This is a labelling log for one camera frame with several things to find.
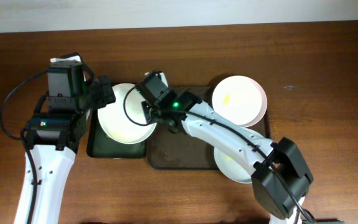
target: yellow food piece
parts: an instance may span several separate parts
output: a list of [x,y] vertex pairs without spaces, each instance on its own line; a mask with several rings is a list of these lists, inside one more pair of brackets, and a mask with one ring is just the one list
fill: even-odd
[[226,96],[223,99],[222,106],[226,106],[229,100],[230,100],[230,94],[226,94]]

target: white plate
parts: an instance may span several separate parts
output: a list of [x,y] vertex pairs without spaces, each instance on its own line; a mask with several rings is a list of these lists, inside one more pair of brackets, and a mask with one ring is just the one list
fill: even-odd
[[218,114],[242,127],[260,121],[267,109],[264,89],[245,76],[225,78],[214,89],[212,106]]
[[[254,136],[263,138],[261,134],[254,130],[247,128],[246,130],[252,133]],[[230,158],[217,148],[214,148],[214,158],[219,170],[229,179],[242,184],[252,183],[250,174],[248,174],[248,172],[244,168],[242,168],[236,161],[234,161],[232,158]]]
[[[139,126],[124,114],[122,106],[125,94],[134,86],[131,83],[121,83],[112,87],[116,96],[116,102],[98,110],[99,123],[103,131],[113,140],[124,144],[135,144],[146,140],[154,131],[156,123],[148,126]],[[126,110],[131,119],[145,124],[142,101],[144,98],[136,90],[133,90],[127,98]]]

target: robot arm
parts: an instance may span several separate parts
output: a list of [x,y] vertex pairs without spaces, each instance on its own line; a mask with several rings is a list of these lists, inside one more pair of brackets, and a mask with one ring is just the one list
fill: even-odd
[[254,136],[218,115],[192,93],[176,94],[162,82],[163,76],[160,71],[152,71],[136,85],[145,98],[146,120],[162,120],[234,159],[251,175],[254,195],[272,214],[272,222],[289,223],[313,182],[297,146],[287,138],[277,144],[271,139]]
[[[86,133],[89,111],[116,100],[109,78],[94,80],[93,72],[82,64],[78,54],[53,58],[51,62],[47,72],[49,91],[41,97],[25,128],[24,144],[32,159],[26,154],[16,224],[58,223],[66,180]],[[84,71],[89,73],[89,80],[85,80]],[[47,112],[40,111],[44,101]]]

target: green led light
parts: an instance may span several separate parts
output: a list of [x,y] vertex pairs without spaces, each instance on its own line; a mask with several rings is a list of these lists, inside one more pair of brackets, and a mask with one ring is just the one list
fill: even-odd
[[178,102],[174,102],[172,105],[174,108],[178,108],[179,107],[179,103]]

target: wooden table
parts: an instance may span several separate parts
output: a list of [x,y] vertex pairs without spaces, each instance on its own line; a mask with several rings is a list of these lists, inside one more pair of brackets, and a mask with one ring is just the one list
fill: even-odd
[[[274,140],[294,140],[314,175],[305,208],[358,223],[358,21],[0,34],[0,105],[49,58],[80,52],[96,74],[138,82],[159,68],[172,85],[220,75],[257,80],[268,97]],[[10,132],[32,116],[43,76],[8,103]],[[144,159],[93,159],[88,137],[65,187],[59,223],[217,223],[268,218],[251,185],[215,171],[153,170]],[[24,150],[0,130],[0,223],[12,223]]]

